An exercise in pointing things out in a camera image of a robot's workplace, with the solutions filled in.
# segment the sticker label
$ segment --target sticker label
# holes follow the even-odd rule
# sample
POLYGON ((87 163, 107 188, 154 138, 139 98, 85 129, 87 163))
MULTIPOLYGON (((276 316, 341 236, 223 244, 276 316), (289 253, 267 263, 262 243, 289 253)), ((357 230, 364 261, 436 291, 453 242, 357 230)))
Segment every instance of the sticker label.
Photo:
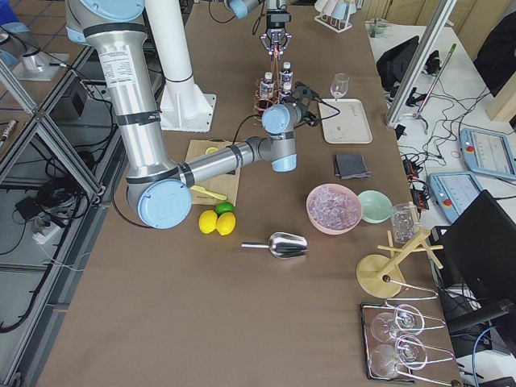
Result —
POLYGON ((99 56, 104 70, 107 87, 136 84, 136 75, 131 53, 123 46, 112 52, 104 52, 99 56))

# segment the power strip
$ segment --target power strip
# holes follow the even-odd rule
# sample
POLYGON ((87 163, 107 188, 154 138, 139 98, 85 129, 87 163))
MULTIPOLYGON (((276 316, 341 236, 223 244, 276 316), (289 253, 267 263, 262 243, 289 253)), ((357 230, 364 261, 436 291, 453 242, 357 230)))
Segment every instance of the power strip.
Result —
POLYGON ((46 244, 60 229, 61 227, 57 226, 54 222, 50 222, 50 226, 46 226, 35 232, 32 234, 32 238, 37 244, 46 244))

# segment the metal scoop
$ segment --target metal scoop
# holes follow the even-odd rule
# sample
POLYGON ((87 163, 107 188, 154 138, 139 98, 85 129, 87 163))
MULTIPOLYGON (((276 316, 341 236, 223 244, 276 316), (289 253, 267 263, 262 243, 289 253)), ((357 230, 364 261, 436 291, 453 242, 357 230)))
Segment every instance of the metal scoop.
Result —
POLYGON ((306 239, 288 232, 275 232, 268 238, 268 243, 243 242, 243 248, 268 248, 282 260, 304 256, 308 250, 306 239))

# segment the lemon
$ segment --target lemon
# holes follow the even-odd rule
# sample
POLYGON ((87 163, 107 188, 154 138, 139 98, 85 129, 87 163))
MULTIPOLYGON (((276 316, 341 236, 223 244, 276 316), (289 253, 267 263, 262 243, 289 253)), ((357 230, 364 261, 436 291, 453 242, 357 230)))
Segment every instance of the lemon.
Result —
POLYGON ((217 231, 220 235, 228 235, 235 229, 236 218, 232 212, 225 212, 217 219, 217 231))
POLYGON ((217 213, 213 210, 204 211, 199 216, 199 230, 203 234, 210 234, 215 230, 217 225, 217 213))

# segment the upside-down wine glass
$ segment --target upside-down wine glass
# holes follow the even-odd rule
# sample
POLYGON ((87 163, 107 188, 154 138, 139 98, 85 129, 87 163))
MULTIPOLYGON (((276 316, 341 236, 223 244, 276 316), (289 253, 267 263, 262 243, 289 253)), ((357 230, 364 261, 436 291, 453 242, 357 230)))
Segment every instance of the upside-down wine glass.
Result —
POLYGON ((424 328, 421 312, 407 304, 379 313, 371 322, 372 336, 382 343, 393 343, 401 335, 419 335, 424 328))

